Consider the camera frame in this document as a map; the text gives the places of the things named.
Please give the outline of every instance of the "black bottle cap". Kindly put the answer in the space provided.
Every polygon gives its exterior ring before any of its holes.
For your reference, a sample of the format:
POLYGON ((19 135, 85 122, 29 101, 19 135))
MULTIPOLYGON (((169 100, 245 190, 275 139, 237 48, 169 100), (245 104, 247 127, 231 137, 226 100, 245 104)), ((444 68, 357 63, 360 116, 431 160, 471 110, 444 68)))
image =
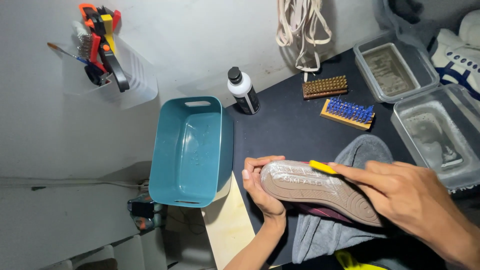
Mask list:
POLYGON ((234 85, 240 83, 241 81, 241 72, 240 72, 240 69, 238 67, 232 67, 229 71, 228 71, 228 79, 230 80, 231 83, 233 83, 234 85))

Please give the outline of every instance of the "black work surface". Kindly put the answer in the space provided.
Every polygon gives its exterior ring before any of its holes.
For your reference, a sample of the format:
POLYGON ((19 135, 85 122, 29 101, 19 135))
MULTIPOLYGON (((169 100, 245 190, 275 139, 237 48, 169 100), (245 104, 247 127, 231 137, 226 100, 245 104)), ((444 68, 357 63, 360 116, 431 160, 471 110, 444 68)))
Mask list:
MULTIPOLYGON (((320 117, 326 98, 303 100, 303 73, 258 93, 260 110, 254 115, 244 114, 237 104, 227 108, 235 122, 233 172, 255 233, 262 226, 263 216, 243 189, 241 171, 246 157, 283 155, 288 160, 334 161, 353 139, 361 134, 373 134, 387 144, 395 160, 415 164, 390 122, 393 105, 375 102, 355 65, 353 50, 323 62, 321 72, 315 77, 309 75, 309 80, 341 75, 345 75, 348 82, 348 94, 342 95, 343 100, 361 106, 374 105, 375 119, 369 131, 320 117)), ((297 219, 297 215, 288 216, 286 232, 268 263, 282 265, 292 261, 297 219)))

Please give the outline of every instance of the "shoe sole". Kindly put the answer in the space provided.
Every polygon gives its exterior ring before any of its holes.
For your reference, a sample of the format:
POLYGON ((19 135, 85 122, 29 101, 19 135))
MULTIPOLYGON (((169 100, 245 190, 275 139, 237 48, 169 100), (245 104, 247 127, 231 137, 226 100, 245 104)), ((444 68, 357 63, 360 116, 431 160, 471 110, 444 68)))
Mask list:
POLYGON ((350 186, 353 184, 315 170, 307 163, 272 161, 262 168, 261 185, 266 193, 279 200, 316 203, 353 221, 382 227, 369 200, 350 186))

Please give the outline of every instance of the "yellow object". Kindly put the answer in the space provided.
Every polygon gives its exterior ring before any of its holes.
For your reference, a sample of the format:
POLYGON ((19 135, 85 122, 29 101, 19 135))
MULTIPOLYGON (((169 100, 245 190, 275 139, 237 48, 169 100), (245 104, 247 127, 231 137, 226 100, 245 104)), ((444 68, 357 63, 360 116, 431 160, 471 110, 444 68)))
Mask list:
POLYGON ((334 171, 332 169, 332 167, 330 167, 326 164, 320 163, 318 161, 311 160, 310 161, 310 167, 312 167, 314 169, 317 169, 319 171, 322 171, 322 172, 326 172, 326 173, 330 173, 330 174, 338 174, 336 171, 334 171))
POLYGON ((335 251, 334 255, 345 270, 385 270, 385 268, 379 266, 357 262, 357 260, 344 249, 335 251))
POLYGON ((115 42, 113 41, 113 19, 112 16, 110 15, 102 15, 102 20, 103 20, 103 25, 105 26, 105 32, 106 34, 104 35, 105 39, 107 42, 110 44, 110 48, 112 49, 112 52, 115 54, 115 42))
POLYGON ((335 122, 339 122, 339 123, 342 123, 342 124, 345 124, 345 125, 349 125, 349 126, 361 129, 361 130, 368 130, 370 128, 370 126, 372 124, 371 120, 368 123, 364 124, 364 123, 360 123, 360 122, 357 122, 357 121, 346 119, 346 118, 343 118, 341 116, 334 115, 334 114, 331 114, 331 113, 327 112, 327 105, 328 105, 329 102, 330 102, 329 99, 327 99, 327 101, 325 101, 325 105, 324 105, 324 108, 322 109, 322 113, 320 113, 320 116, 325 117, 325 118, 330 119, 330 120, 333 120, 335 122))

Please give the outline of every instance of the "yellow brush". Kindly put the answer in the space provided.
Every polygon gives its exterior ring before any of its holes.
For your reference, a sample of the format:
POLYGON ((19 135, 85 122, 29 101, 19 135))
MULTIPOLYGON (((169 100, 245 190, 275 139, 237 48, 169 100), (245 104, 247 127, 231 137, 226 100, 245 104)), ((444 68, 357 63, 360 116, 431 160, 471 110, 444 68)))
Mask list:
POLYGON ((311 160, 309 164, 310 164, 310 167, 317 169, 319 171, 326 172, 329 174, 338 174, 336 171, 332 169, 332 167, 328 166, 327 164, 323 164, 314 160, 311 160))

